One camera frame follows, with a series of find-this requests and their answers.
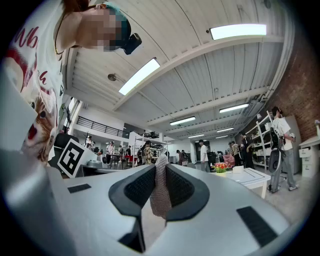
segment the drawer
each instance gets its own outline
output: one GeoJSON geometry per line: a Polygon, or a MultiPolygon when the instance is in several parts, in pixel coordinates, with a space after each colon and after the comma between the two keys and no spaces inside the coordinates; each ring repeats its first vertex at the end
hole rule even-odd
{"type": "Polygon", "coordinates": [[[299,149],[299,156],[301,158],[308,158],[311,156],[311,150],[308,148],[299,149]]]}
{"type": "Polygon", "coordinates": [[[312,178],[317,174],[318,170],[312,164],[302,165],[302,177],[312,178]]]}
{"type": "Polygon", "coordinates": [[[302,164],[303,165],[312,165],[312,157],[303,157],[302,158],[302,164]]]}

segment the cat face on shirt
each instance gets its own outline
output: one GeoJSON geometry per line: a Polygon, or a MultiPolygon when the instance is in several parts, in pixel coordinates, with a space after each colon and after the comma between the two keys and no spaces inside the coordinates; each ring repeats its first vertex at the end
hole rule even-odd
{"type": "Polygon", "coordinates": [[[55,111],[48,112],[41,94],[28,101],[37,117],[31,125],[22,145],[22,151],[46,162],[55,139],[55,111]]]}

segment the knitted fabric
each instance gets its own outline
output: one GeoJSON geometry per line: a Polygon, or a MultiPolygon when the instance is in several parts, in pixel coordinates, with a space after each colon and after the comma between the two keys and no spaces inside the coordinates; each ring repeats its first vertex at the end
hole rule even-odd
{"type": "Polygon", "coordinates": [[[166,218],[167,211],[172,208],[166,186],[166,164],[168,164],[168,157],[162,154],[155,163],[155,188],[150,196],[153,214],[163,219],[166,218]]]}

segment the rectangular light panel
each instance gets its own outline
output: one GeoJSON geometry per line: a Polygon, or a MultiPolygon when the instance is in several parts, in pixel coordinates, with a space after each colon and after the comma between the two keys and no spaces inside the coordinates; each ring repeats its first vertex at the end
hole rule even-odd
{"type": "Polygon", "coordinates": [[[185,119],[181,119],[181,120],[178,120],[178,121],[171,122],[170,125],[175,126],[175,125],[182,124],[182,123],[185,123],[185,122],[189,122],[189,121],[192,121],[192,120],[196,120],[196,118],[194,116],[188,117],[188,118],[185,118],[185,119]]]}
{"type": "Polygon", "coordinates": [[[235,24],[210,28],[213,40],[237,36],[265,36],[267,25],[263,24],[235,24]]]}
{"type": "Polygon", "coordinates": [[[159,63],[153,58],[142,68],[140,68],[119,90],[119,93],[126,95],[134,87],[137,86],[143,79],[149,76],[153,71],[160,67],[159,63]]]}
{"type": "Polygon", "coordinates": [[[224,138],[224,137],[228,137],[228,135],[221,136],[221,137],[216,137],[216,139],[220,139],[220,138],[224,138]]]}
{"type": "Polygon", "coordinates": [[[221,133],[221,132],[225,132],[225,131],[230,131],[232,129],[233,129],[233,127],[232,128],[228,128],[228,129],[223,129],[223,130],[217,130],[216,132],[217,133],[221,133]]]}
{"type": "Polygon", "coordinates": [[[188,137],[188,138],[190,139],[190,138],[196,138],[196,137],[201,137],[201,136],[205,136],[205,135],[204,135],[204,134],[194,135],[194,136],[190,136],[190,137],[188,137]]]}
{"type": "Polygon", "coordinates": [[[243,109],[248,107],[249,104],[241,104],[241,105],[237,105],[237,106],[231,106],[231,107],[227,107],[227,108],[222,108],[220,109],[220,113],[224,113],[224,112],[228,112],[228,111],[232,111],[232,110],[238,110],[238,109],[243,109]]]}

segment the brown brick wall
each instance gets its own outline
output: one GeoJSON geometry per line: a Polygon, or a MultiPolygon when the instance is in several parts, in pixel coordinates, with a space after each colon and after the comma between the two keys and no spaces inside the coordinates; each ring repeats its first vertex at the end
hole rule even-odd
{"type": "MultiPolygon", "coordinates": [[[[315,120],[320,120],[320,65],[312,45],[298,27],[287,68],[265,108],[260,111],[262,118],[274,106],[282,110],[283,116],[295,116],[302,142],[317,135],[315,120]]],[[[253,128],[256,121],[255,118],[244,131],[253,128]]]]}

